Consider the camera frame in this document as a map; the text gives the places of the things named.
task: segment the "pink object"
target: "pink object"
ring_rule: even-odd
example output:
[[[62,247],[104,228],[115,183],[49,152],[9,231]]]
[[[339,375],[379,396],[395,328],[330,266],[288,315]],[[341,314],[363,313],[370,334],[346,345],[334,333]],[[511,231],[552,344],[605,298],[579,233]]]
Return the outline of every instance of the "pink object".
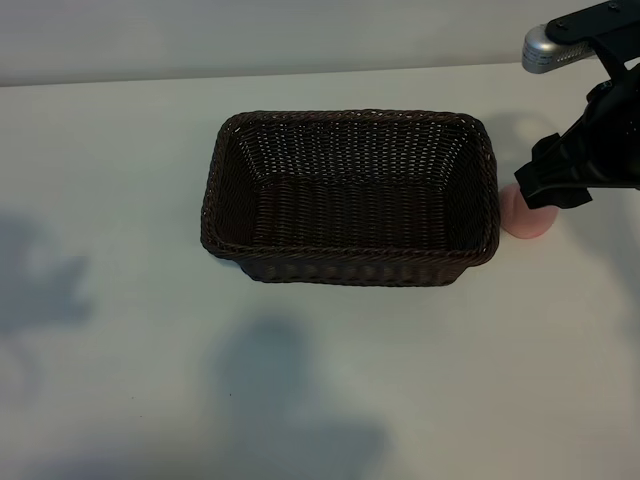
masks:
[[[500,192],[502,228],[517,238],[535,238],[545,233],[555,222],[558,210],[554,206],[530,210],[516,183]]]

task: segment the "basket rim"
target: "basket rim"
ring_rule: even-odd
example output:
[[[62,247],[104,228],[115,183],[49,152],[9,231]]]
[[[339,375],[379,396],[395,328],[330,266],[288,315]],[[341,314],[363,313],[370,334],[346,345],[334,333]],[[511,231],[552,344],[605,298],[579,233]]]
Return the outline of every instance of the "basket rim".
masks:
[[[484,203],[485,228],[481,246],[471,250],[427,250],[420,248],[378,247],[314,247],[314,246],[250,246],[223,241],[216,231],[216,205],[219,182],[216,181],[224,162],[223,143],[231,130],[251,121],[425,121],[464,124],[475,132],[473,139],[479,142],[482,155],[486,201]],[[476,266],[486,263],[498,248],[500,213],[496,178],[496,158],[491,140],[482,122],[464,113],[434,112],[429,110],[315,110],[315,111],[255,111],[244,112],[229,118],[221,127],[211,161],[207,189],[201,210],[201,243],[212,255],[228,260],[305,259],[381,263],[425,263]]]

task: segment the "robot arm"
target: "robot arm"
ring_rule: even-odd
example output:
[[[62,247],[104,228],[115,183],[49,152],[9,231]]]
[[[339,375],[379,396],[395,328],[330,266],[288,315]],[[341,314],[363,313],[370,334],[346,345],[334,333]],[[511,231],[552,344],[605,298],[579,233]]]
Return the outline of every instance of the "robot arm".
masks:
[[[640,189],[640,0],[606,2],[536,27],[522,64],[545,73],[597,55],[611,80],[587,95],[581,118],[562,136],[541,139],[516,172],[529,208],[573,208],[591,201],[587,188]]]

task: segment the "wicker basket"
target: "wicker basket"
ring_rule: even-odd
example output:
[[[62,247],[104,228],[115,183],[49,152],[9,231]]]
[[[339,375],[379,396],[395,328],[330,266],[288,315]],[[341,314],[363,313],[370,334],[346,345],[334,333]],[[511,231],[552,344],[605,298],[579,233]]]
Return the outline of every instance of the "wicker basket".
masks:
[[[499,224],[473,117],[254,112],[218,135],[201,241],[263,282],[433,286],[487,262]]]

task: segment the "wall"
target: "wall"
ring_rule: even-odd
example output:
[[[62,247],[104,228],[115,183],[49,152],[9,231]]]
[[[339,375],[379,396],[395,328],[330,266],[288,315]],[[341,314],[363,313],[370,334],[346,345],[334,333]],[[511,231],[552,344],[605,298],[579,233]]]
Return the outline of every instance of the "wall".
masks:
[[[518,61],[589,0],[4,0],[0,84]]]

